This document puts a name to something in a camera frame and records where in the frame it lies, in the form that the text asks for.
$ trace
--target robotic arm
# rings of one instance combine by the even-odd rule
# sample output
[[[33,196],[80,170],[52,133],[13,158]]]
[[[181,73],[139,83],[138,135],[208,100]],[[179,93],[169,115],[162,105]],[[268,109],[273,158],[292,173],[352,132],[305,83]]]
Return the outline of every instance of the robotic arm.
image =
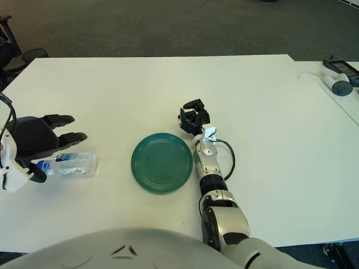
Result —
[[[234,199],[217,162],[216,128],[200,99],[180,110],[181,128],[195,135],[194,159],[199,179],[202,240],[245,269],[317,268],[298,262],[260,239],[250,238],[248,221]]]
[[[87,139],[84,133],[66,133],[59,137],[52,131],[75,121],[69,115],[45,115],[42,118],[16,118],[11,101],[0,93],[0,100],[11,109],[10,117],[1,124],[0,179],[2,188],[15,192],[28,180],[45,182],[46,173],[32,160],[51,156],[58,150],[67,149]]]

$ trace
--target black chair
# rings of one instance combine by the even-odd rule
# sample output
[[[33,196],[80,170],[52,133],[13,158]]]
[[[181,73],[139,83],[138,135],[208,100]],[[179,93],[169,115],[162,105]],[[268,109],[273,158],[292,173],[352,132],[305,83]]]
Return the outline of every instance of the black chair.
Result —
[[[0,44],[0,76],[1,86],[0,92],[3,91],[9,85],[9,78],[15,78],[18,75],[18,71],[24,69],[27,63],[9,70],[4,68],[10,63],[11,59],[21,55],[21,50],[16,43],[16,39],[7,23],[11,16],[0,17],[0,38],[2,40]]]

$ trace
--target gray carpet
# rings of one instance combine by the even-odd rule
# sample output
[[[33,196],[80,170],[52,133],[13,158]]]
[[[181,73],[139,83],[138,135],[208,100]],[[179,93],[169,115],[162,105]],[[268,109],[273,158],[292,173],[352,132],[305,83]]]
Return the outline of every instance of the gray carpet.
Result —
[[[289,54],[359,61],[359,9],[338,0],[0,0],[23,51],[51,57]]]
[[[359,241],[343,243],[342,247],[347,252],[354,268],[359,268]],[[324,254],[323,244],[295,245],[278,249],[294,259],[309,265],[330,269],[338,268],[337,264],[331,262],[328,256]]]

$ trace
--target green plate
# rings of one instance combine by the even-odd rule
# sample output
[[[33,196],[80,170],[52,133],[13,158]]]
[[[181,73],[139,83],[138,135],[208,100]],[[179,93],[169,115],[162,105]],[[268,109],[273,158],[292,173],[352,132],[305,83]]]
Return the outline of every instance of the green plate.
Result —
[[[169,193],[183,186],[192,173],[192,153],[186,143],[169,133],[143,139],[131,158],[136,181],[153,193]]]

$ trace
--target white table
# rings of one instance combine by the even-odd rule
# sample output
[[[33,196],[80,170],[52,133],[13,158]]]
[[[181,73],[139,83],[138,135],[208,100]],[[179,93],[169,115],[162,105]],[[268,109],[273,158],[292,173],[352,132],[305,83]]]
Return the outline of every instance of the white table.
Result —
[[[355,69],[359,69],[359,62],[349,62]],[[310,73],[320,74],[323,69],[321,62],[296,62],[297,74],[302,80],[315,81],[359,126],[359,87],[355,87],[347,96],[338,96],[323,82],[320,77]]]
[[[89,138],[67,152],[95,152],[100,163],[95,178],[0,192],[0,251],[32,252],[128,226],[201,240],[195,173],[181,189],[156,195],[130,169],[133,149],[152,133],[172,133],[192,148],[177,114],[197,98],[236,152],[228,188],[253,237],[274,246],[358,238],[359,128],[316,83],[299,81],[295,64],[287,55],[35,60],[5,90],[18,116],[73,115],[57,133]],[[219,164],[231,166],[225,147]]]

